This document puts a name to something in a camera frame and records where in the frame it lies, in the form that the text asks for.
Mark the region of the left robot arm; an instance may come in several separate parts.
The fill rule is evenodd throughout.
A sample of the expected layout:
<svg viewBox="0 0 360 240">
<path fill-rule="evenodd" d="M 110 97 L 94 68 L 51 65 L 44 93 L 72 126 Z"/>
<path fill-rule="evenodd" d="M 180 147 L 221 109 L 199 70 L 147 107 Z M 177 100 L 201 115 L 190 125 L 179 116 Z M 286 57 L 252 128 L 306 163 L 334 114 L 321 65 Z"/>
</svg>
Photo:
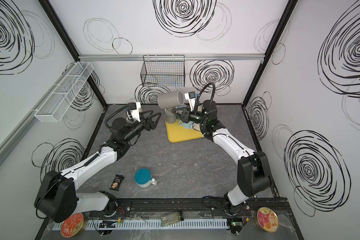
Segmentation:
<svg viewBox="0 0 360 240">
<path fill-rule="evenodd" d="M 111 136 L 97 152 L 72 167 L 60 172 L 52 170 L 44 176 L 34 203 L 36 212 L 56 223 L 86 212 L 112 217 L 119 207 L 115 196 L 106 191 L 80 194 L 77 190 L 97 172 L 120 160 L 133 145 L 131 140 L 138 139 L 143 131 L 154 130 L 161 116 L 149 110 L 138 112 L 133 122 L 117 118 L 111 125 L 107 118 L 105 126 Z"/>
</svg>

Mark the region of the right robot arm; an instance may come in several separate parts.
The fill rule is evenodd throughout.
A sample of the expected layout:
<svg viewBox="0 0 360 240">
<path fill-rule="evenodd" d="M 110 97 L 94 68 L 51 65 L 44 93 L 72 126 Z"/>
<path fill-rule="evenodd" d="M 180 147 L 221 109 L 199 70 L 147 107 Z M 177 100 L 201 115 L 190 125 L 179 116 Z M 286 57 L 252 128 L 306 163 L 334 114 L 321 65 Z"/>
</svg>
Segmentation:
<svg viewBox="0 0 360 240">
<path fill-rule="evenodd" d="M 237 185 L 224 195 L 224 211 L 233 215 L 246 206 L 246 200 L 259 192 L 274 186 L 274 179 L 266 154 L 256 152 L 239 140 L 218 120 L 216 103 L 211 100 L 203 102 L 202 110 L 194 107 L 172 109 L 171 112 L 182 122 L 199 124 L 204 138 L 212 141 L 225 150 L 237 164 Z"/>
</svg>

